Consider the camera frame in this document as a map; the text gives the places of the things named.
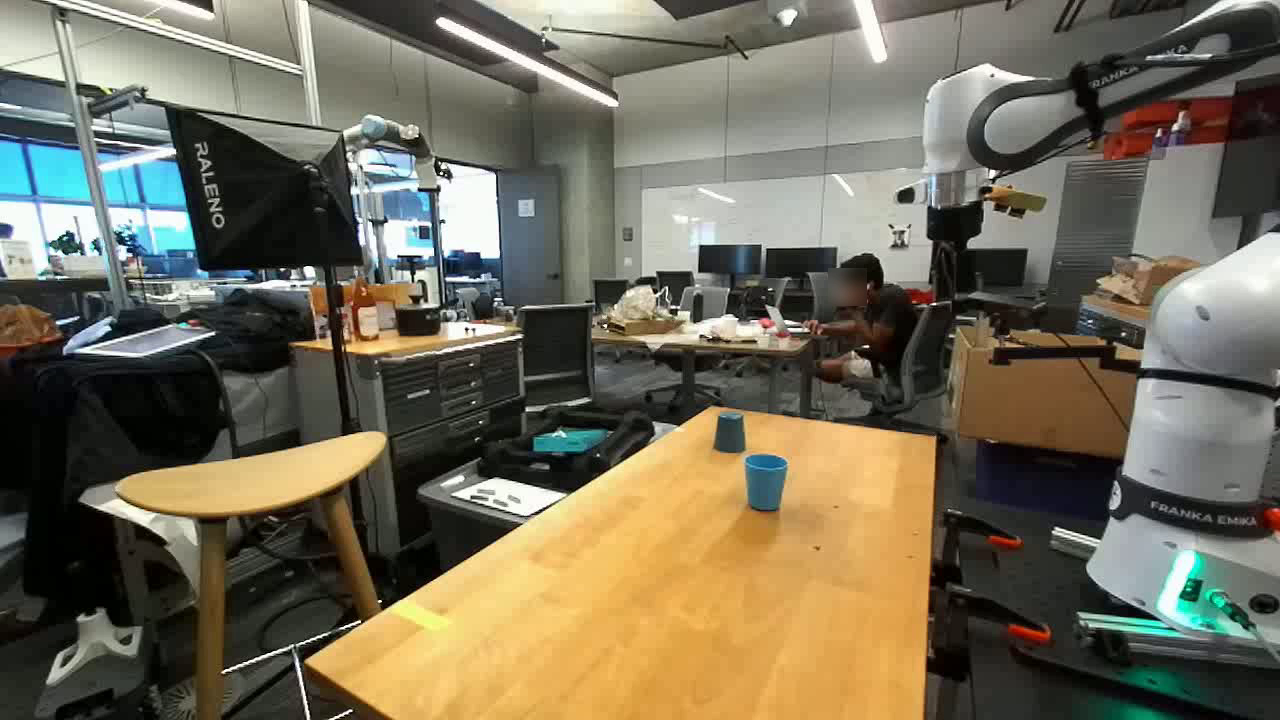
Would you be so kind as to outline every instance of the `metal frame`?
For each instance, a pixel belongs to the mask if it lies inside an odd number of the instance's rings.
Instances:
[[[97,167],[91,116],[87,116],[87,105],[78,90],[82,89],[82,62],[78,62],[71,11],[104,19],[104,25],[120,25],[120,27],[143,33],[143,36],[160,36],[160,38],[173,38],[173,45],[189,45],[189,46],[202,46],[202,53],[211,53],[211,56],[229,56],[229,60],[246,60],[246,62],[261,62],[261,69],[284,70],[284,76],[299,76],[303,78],[303,96],[307,96],[307,124],[319,124],[311,8],[307,8],[307,0],[294,0],[294,17],[295,17],[294,33],[295,33],[299,60],[280,60],[280,56],[270,56],[270,53],[258,53],[258,46],[224,45],[217,36],[202,36],[202,33],[184,33],[184,27],[173,27],[173,25],[156,25],[148,17],[134,17],[134,11],[120,11],[120,8],[109,8],[109,5],[91,5],[91,0],[43,0],[43,5],[53,11],[53,38],[57,38],[57,56],[62,56],[62,69],[63,69],[63,89],[67,89],[67,101],[71,101],[71,124],[78,124],[82,164],[86,164],[86,176],[87,176],[87,199],[91,199],[97,231],[104,239],[114,312],[120,312],[120,309],[127,309],[127,293],[124,293],[124,274],[120,274],[120,257],[117,257],[120,248],[117,248],[117,231],[114,231],[104,176]]]

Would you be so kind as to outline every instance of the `wooden table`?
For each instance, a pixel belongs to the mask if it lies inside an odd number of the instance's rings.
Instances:
[[[726,345],[726,339],[699,339],[699,335],[684,335],[684,331],[663,331],[663,335],[624,335],[624,331],[608,331],[597,327],[591,331],[597,347],[643,347],[643,350],[679,350],[679,392],[698,394],[698,360],[699,356],[746,356],[746,360],[763,360],[767,364],[767,412],[775,412],[775,384],[782,384],[782,367],[784,364],[800,364],[800,414],[811,414],[811,364],[817,364],[817,345],[809,345],[803,335],[784,335],[775,345],[758,345],[758,339],[741,339],[741,345]]]
[[[366,715],[925,715],[936,441],[687,418],[307,659]]]

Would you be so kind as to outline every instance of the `gray floor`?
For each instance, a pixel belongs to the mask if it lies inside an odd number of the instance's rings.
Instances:
[[[650,406],[643,392],[661,389],[661,384],[676,384],[679,372],[654,364],[650,356],[599,356],[597,360],[597,404],[599,406]],[[713,372],[699,372],[706,384],[716,384],[726,392],[729,406],[760,406],[767,404],[767,372],[763,367],[750,367],[750,364],[726,364]],[[782,412],[795,414],[800,406],[800,374],[795,367],[782,372]],[[936,418],[936,400],[925,400],[911,418]],[[817,414],[858,414],[868,412],[868,404],[850,392],[850,389],[834,389],[834,384],[817,384]],[[941,508],[953,505],[958,497],[966,497],[966,478],[959,468],[970,464],[970,447],[966,443],[949,443],[943,450],[943,471],[941,471]],[[261,647],[277,647],[299,635],[311,635],[319,626],[336,625],[336,603],[323,599],[323,593],[332,593],[332,575],[319,571],[315,575],[299,564],[299,568],[277,568],[270,575],[261,575],[248,588],[238,588],[231,606],[229,606],[229,656],[254,656]],[[18,640],[0,640],[0,697],[7,709],[19,709],[18,715],[30,715],[26,709],[37,709],[41,690],[43,690],[43,677],[53,656],[71,642],[71,625],[41,625],[30,635]],[[173,684],[170,709],[189,702],[189,684],[181,684],[181,671],[193,666],[193,611],[173,617],[160,626],[165,642],[160,642],[160,677],[165,684]],[[248,686],[265,684],[270,677],[277,677],[280,665],[261,666],[248,681],[231,681],[229,690],[246,697]],[[277,681],[265,697],[258,697],[254,702],[246,702],[238,715],[248,720],[270,720],[270,715],[299,715],[295,702],[295,684],[294,677]]]

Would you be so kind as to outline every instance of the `box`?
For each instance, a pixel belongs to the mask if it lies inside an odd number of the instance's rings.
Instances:
[[[985,443],[1125,456],[1138,374],[1094,356],[993,364],[1009,347],[1103,347],[1097,335],[958,327],[953,423]]]
[[[972,490],[998,505],[1057,510],[1057,517],[1108,517],[1108,497],[1120,464],[1102,456],[1070,456],[1016,443],[977,443]]]
[[[1175,280],[1180,270],[1187,270],[1187,269],[1198,269],[1192,257],[1158,257],[1158,258],[1140,264],[1140,269],[1133,270],[1138,304],[1140,304],[1140,309],[1152,309],[1152,304],[1158,304],[1158,293],[1160,293],[1167,280]]]

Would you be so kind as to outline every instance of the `green light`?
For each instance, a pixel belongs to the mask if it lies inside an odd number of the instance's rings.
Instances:
[[[1158,611],[1160,611],[1160,617],[1184,618],[1175,603],[1180,603],[1180,593],[1187,588],[1198,564],[1202,564],[1198,550],[1175,550],[1172,571],[1167,571],[1167,579],[1166,579],[1166,588],[1160,588],[1160,599],[1158,599]]]

